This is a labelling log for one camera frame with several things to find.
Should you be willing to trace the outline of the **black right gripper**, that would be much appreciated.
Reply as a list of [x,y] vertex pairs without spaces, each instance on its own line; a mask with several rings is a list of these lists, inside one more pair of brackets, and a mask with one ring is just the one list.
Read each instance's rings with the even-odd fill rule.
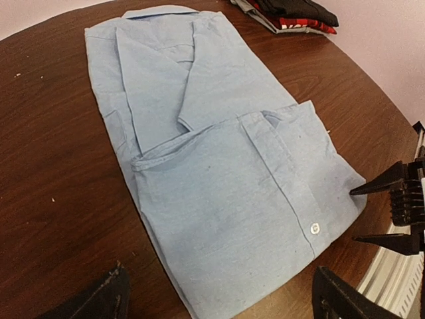
[[397,227],[410,227],[410,233],[367,235],[353,237],[353,240],[405,256],[418,255],[424,251],[424,158],[408,164],[398,161],[349,194],[366,195],[389,189],[392,223]]

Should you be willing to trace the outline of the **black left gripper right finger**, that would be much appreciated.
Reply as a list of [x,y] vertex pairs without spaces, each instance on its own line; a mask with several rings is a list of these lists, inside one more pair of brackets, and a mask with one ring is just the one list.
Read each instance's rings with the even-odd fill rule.
[[325,266],[314,272],[311,303],[314,318],[400,318],[371,302]]

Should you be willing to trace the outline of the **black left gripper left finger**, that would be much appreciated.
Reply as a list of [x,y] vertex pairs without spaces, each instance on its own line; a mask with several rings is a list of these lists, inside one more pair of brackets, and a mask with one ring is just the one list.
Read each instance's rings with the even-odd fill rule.
[[38,317],[127,318],[130,292],[129,274],[121,263],[117,263],[87,289]]

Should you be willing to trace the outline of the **light blue long sleeve shirt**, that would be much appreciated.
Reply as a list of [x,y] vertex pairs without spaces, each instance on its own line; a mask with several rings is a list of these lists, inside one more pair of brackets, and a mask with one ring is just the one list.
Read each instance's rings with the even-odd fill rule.
[[220,12],[129,11],[85,30],[92,90],[128,189],[193,318],[232,318],[366,206],[312,102]]

